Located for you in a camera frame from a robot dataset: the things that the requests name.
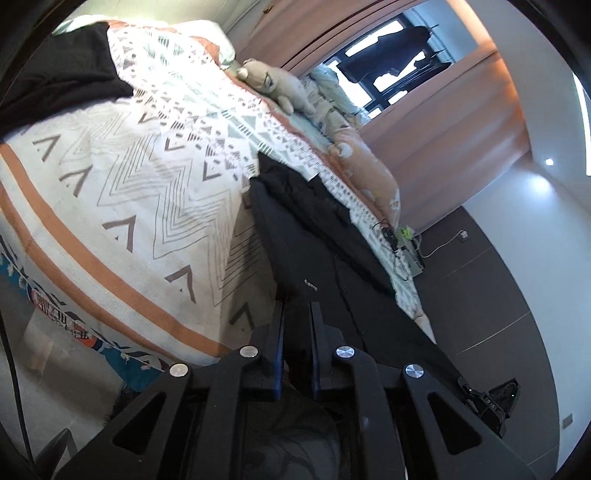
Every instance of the black clothing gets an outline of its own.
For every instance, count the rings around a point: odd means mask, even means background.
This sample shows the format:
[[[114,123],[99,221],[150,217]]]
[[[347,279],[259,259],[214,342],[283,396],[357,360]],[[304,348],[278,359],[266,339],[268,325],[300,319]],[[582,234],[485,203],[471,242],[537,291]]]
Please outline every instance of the black clothing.
[[[378,41],[343,60],[337,68],[352,83],[365,77],[371,80],[392,71],[400,74],[427,47],[430,32],[426,27],[409,27],[378,37]]]
[[[261,153],[259,162],[261,174],[251,179],[252,211],[275,280],[290,299],[286,359],[288,351],[305,355],[307,306],[318,301],[325,324],[338,327],[347,344],[391,367],[418,363],[463,398],[460,373],[398,307],[388,274],[349,211],[318,177],[306,182]]]
[[[117,76],[108,28],[100,22],[46,38],[0,105],[0,138],[66,108],[134,94]]]

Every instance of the hanging garment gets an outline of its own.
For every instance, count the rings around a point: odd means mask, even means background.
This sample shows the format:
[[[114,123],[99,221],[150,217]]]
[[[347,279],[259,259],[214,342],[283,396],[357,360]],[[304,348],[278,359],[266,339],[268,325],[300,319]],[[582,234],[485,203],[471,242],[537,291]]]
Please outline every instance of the hanging garment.
[[[343,60],[337,68],[352,83],[359,83],[367,76],[375,80],[388,72],[399,75],[427,47],[429,36],[426,27],[382,35],[376,43]]]

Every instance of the patterned blanket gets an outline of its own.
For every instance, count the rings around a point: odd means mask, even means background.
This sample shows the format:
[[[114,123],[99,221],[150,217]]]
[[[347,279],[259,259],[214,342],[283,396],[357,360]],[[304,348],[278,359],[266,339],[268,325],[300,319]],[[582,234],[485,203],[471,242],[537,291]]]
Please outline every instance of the patterned blanket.
[[[408,266],[368,208],[190,37],[109,30],[134,97],[65,112],[0,145],[0,253],[54,316],[145,365],[209,364],[270,320],[275,284],[249,212],[257,152],[319,175],[390,273]]]

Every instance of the black metal bracket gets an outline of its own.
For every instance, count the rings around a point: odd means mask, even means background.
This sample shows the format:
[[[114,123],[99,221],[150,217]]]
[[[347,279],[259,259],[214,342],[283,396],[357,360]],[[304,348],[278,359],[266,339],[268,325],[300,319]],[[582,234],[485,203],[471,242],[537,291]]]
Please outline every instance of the black metal bracket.
[[[56,479],[240,479],[245,405],[281,397],[283,315],[278,301],[271,324],[255,329],[248,346],[216,365],[173,365]],[[326,406],[346,404],[342,411],[354,425],[351,478],[535,479],[478,416],[419,365],[386,367],[345,345],[338,329],[324,325],[317,303],[310,305],[309,321],[312,395]]]

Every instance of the stuffed animal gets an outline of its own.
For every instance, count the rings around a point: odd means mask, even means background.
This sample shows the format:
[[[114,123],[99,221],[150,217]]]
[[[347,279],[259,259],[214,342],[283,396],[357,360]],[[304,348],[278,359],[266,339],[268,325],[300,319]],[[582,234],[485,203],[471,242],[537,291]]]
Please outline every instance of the stuffed animal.
[[[300,81],[283,69],[269,67],[261,61],[249,59],[238,69],[236,76],[257,92],[268,95],[279,103],[287,115],[291,115],[294,110],[306,115],[316,113]]]
[[[374,203],[382,218],[396,228],[400,218],[400,189],[386,165],[352,127],[339,128],[331,139],[335,144],[329,147],[329,157],[340,164],[355,188]]]

